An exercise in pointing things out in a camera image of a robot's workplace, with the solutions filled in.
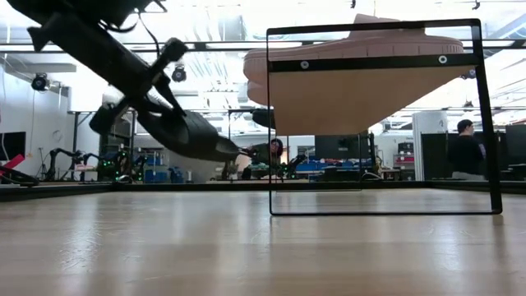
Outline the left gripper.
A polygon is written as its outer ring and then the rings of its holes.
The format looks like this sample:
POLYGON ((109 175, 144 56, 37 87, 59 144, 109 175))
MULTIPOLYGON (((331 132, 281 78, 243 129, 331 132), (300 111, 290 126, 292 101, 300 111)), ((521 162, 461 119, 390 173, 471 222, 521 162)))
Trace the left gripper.
POLYGON ((148 91, 154 87, 171 107, 163 107, 157 104, 137 106, 137 119, 140 124, 151 121, 162 114, 178 118, 186 116, 185 111, 179 105, 169 87, 171 78, 165 74, 164 69, 171 62, 180 60, 188 50, 189 48, 180 39, 171 38, 165 46, 163 46, 156 60, 141 73, 137 84, 138 94, 146 95, 148 91))

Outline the person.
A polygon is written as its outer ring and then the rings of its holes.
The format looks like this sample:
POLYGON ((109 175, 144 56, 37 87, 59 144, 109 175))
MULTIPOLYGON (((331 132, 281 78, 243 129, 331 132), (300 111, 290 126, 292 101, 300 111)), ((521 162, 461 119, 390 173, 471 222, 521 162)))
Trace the person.
POLYGON ((270 173, 275 174, 279 167, 280 157, 283 154, 284 145, 280 139, 273 139, 270 143, 261 143, 249 146, 245 149, 247 155, 251 158, 251 163, 243 170, 242 178, 251 179, 263 178, 270 173), (255 167, 266 165, 264 170, 257 170, 253 173, 255 167))
POLYGON ((486 158, 483 145, 474 136, 473 122, 463 119, 457 123, 458 137, 449 146, 447 159, 452 165, 453 179, 484 181, 480 165, 486 158))

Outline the red object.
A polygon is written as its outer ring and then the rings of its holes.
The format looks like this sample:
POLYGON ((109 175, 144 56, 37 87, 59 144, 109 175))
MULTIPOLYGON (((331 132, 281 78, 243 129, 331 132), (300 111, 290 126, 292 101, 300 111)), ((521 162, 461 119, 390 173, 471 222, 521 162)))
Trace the red object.
POLYGON ((17 165, 21 164, 24 160, 24 155, 17 155, 13 159, 5 162, 4 164, 0 164, 0 174, 10 173, 17 165))

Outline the blue storage bins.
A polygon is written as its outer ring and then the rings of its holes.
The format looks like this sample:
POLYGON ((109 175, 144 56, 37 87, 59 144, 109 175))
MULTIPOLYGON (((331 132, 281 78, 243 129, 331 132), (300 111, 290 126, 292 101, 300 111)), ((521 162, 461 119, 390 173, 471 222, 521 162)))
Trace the blue storage bins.
POLYGON ((298 173, 324 173, 328 169, 336 169, 338 171, 358 171, 359 165, 354 162, 329 162, 322 163, 316 161, 308 161, 299 164, 296 167, 298 173))

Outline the white column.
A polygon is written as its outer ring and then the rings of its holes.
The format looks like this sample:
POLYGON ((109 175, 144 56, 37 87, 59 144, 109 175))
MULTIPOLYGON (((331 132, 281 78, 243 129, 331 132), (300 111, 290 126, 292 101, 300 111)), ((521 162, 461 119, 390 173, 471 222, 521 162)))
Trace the white column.
POLYGON ((415 179, 424 180, 422 134, 447 133, 447 112, 442 110, 421 111, 413 114, 413 154, 415 179))

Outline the black partition panels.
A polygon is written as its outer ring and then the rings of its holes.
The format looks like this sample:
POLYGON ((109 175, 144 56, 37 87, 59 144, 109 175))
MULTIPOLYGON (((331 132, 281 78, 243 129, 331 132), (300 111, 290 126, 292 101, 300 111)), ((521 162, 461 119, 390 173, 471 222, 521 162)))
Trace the black partition panels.
MULTIPOLYGON (((447 159, 447 152, 458 136, 458 133, 421 134, 424 180, 451 178, 453 166, 447 159)), ((479 143, 486 146, 483 132, 475 132, 474 136, 479 143)), ((502 133, 494 132, 494 136, 496 138, 497 163, 500 165, 503 150, 501 148, 502 133)), ((487 162, 485 160, 479 164, 479 170, 487 178, 487 162)))

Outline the black overhead frame bar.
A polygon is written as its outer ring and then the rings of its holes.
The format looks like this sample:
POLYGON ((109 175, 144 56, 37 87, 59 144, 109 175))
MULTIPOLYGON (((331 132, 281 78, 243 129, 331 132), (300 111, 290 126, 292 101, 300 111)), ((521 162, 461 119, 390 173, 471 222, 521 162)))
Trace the black overhead frame bar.
MULTIPOLYGON (((252 49, 265 49, 267 45, 271 49, 284 49, 313 44, 327 43, 327 40, 273 40, 268 44, 266 41, 213 41, 213 42, 186 42, 185 45, 191 52, 240 52, 252 49)), ((461 39, 464 49, 473 49, 473 41, 461 39)), ((157 46, 153 43, 123 44, 124 47, 136 53, 156 53, 157 46)), ((506 50, 506 49, 526 49, 526 39, 484 39, 483 49, 506 50)), ((0 44, 0 53, 35 53, 33 44, 0 44)), ((63 53, 55 44, 47 44, 42 53, 63 53)))

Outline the black background rig frame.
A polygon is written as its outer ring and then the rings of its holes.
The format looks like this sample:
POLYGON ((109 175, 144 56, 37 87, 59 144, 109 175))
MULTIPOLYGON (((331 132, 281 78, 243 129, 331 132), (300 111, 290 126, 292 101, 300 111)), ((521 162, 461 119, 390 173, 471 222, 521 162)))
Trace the black background rig frame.
POLYGON ((117 120, 106 134, 100 135, 90 127, 94 110, 69 110, 72 116, 71 148, 84 154, 95 154, 105 160, 112 159, 120 150, 128 150, 132 138, 132 116, 117 120))

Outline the black table edge rail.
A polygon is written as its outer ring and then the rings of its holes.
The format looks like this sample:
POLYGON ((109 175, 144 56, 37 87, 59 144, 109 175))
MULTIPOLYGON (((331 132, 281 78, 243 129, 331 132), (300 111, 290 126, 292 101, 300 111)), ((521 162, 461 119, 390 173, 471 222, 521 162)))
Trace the black table edge rail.
POLYGON ((193 184, 130 184, 130 183, 99 183, 71 184, 60 186, 37 187, 0 187, 0 202, 24 201, 51 197, 68 197, 106 192, 268 192, 268 191, 324 191, 351 189, 447 189, 475 192, 488 192, 490 183, 431 180, 422 182, 380 182, 369 181, 361 183, 193 183, 193 184))

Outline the black wall monitor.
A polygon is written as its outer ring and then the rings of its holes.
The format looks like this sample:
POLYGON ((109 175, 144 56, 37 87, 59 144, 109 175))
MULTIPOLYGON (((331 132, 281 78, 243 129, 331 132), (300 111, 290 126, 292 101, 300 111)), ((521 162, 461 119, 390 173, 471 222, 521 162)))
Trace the black wall monitor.
POLYGON ((11 160, 18 155, 25 156, 26 132, 0 133, 0 161, 11 160))

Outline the black frame wooden shelf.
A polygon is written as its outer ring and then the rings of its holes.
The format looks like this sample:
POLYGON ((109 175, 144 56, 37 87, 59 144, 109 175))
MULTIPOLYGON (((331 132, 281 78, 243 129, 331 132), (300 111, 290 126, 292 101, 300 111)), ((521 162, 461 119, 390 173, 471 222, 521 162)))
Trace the black frame wooden shelf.
POLYGON ((487 88, 480 20, 395 21, 345 25, 269 28, 267 36, 321 32, 390 31, 469 27, 470 53, 430 53, 363 58, 310 58, 300 47, 297 59, 266 62, 267 113, 281 136, 359 135, 374 123, 473 69, 478 86, 482 130, 487 143, 490 214, 503 211, 497 171, 496 139, 487 88))

